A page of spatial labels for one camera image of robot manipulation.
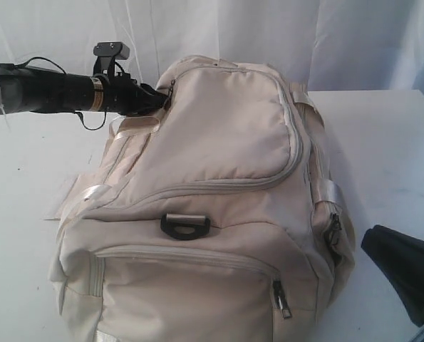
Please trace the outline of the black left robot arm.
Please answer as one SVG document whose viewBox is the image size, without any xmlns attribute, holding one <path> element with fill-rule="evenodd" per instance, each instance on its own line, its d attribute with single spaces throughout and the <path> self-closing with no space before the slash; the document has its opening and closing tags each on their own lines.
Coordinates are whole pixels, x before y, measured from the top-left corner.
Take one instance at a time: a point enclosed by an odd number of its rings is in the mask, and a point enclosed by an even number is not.
<svg viewBox="0 0 424 342">
<path fill-rule="evenodd" d="M 0 64 L 0 115 L 93 111 L 137 116 L 163 108 L 168 98 L 127 73 L 109 78 Z"/>
</svg>

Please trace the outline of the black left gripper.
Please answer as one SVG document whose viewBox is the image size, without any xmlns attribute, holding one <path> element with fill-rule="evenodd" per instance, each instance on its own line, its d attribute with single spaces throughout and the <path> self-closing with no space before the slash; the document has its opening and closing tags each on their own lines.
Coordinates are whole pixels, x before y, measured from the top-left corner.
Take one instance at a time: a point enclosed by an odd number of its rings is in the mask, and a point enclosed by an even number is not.
<svg viewBox="0 0 424 342">
<path fill-rule="evenodd" d="M 172 99 L 172 86 L 154 89 L 143 83 L 138 85 L 129 73 L 118 73 L 109 77 L 99 75 L 103 85 L 101 112 L 118 113 L 124 116 L 144 115 L 154 109 L 168 109 Z"/>
</svg>

